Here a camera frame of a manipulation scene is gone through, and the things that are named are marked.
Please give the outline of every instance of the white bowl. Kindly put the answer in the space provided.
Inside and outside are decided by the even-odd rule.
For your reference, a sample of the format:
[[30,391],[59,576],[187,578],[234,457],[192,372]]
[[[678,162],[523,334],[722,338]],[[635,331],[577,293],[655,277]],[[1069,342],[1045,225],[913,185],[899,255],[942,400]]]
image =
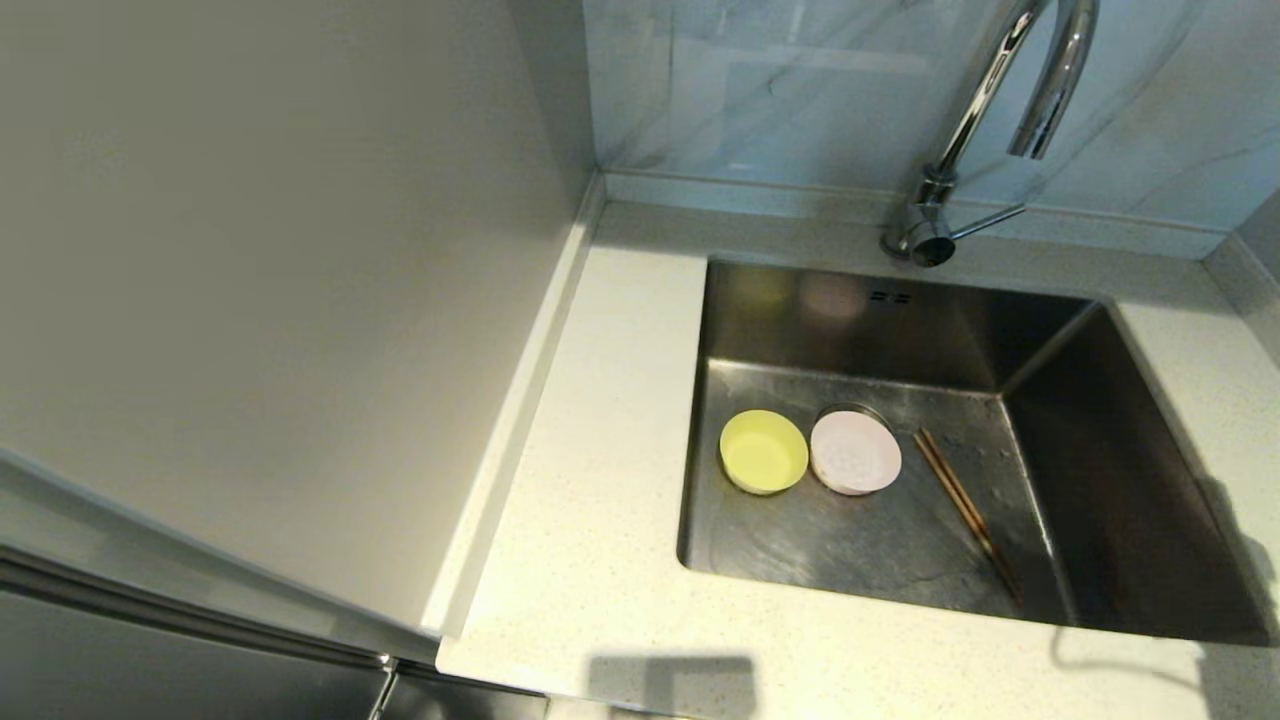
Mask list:
[[818,419],[809,433],[813,473],[841,495],[867,495],[888,487],[902,470],[893,433],[863,413],[840,410]]

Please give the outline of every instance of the wooden chopstick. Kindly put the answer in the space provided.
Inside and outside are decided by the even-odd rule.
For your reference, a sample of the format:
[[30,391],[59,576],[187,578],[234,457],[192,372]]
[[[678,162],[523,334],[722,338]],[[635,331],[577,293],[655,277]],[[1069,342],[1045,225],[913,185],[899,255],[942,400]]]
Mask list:
[[983,519],[982,512],[978,512],[978,507],[974,506],[973,500],[969,498],[969,493],[965,492],[964,486],[960,484],[960,478],[956,477],[955,470],[951,469],[951,464],[942,455],[942,450],[938,448],[937,442],[934,442],[933,436],[929,430],[920,428],[914,436],[915,445],[919,446],[920,454],[933,468],[933,474],[938,477],[938,482],[947,491],[951,497],[951,502],[955,503],[956,510],[960,511],[960,516],[964,518],[969,530],[973,532],[974,538],[978,539],[978,544],[982,547],[987,559],[995,565],[996,573],[1000,574],[1000,579],[1004,580],[1005,587],[1009,588],[1010,594],[1014,596],[1014,601],[1020,606],[1023,603],[1023,591],[1014,577],[1014,570],[1010,568],[1009,562],[1005,560],[1000,547],[991,538],[991,530],[987,528],[987,521]]

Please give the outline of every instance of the faucet handle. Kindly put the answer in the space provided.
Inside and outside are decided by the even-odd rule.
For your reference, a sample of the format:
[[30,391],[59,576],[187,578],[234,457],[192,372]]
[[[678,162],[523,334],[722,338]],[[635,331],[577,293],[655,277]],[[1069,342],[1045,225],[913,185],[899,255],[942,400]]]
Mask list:
[[1012,205],[1010,208],[1005,208],[1004,210],[1001,210],[998,213],[993,213],[991,215],[987,215],[986,218],[983,218],[980,220],[974,220],[974,222],[969,223],[968,225],[965,225],[965,227],[963,227],[963,228],[952,232],[951,233],[951,240],[956,241],[956,240],[960,240],[961,237],[966,237],[966,236],[970,236],[970,234],[973,234],[975,232],[984,231],[984,229],[989,228],[991,225],[993,225],[996,223],[1002,223],[1002,222],[1007,220],[1009,218],[1012,218],[1014,215],[1021,215],[1025,211],[1027,211],[1027,205],[1023,204],[1023,202],[1019,202],[1018,205]]

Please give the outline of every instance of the wall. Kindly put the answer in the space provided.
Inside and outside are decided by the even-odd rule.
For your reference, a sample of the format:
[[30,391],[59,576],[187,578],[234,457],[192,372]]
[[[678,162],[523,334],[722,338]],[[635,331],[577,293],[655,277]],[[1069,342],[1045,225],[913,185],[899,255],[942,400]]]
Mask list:
[[0,10],[0,447],[416,626],[594,164],[581,8]]
[[[1034,29],[960,165],[957,199],[1228,232],[1280,186],[1280,4],[1102,0],[1048,155],[1005,155]],[[905,191],[1009,3],[585,0],[602,165]]]
[[1280,192],[1206,258],[1204,268],[1280,365]]
[[1272,278],[1280,278],[1280,192],[1271,196],[1236,232]]

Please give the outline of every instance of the stainless steel sink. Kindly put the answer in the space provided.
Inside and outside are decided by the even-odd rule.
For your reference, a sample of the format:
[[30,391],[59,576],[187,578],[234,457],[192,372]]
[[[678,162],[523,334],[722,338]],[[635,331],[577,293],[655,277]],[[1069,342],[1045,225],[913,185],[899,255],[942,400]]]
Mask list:
[[[1266,644],[1201,487],[1105,306],[1089,300],[712,263],[680,560],[692,570],[986,615]],[[808,436],[858,402],[902,448],[897,482],[771,497],[721,469],[753,407]],[[1025,600],[1014,602],[911,441],[928,428]]]

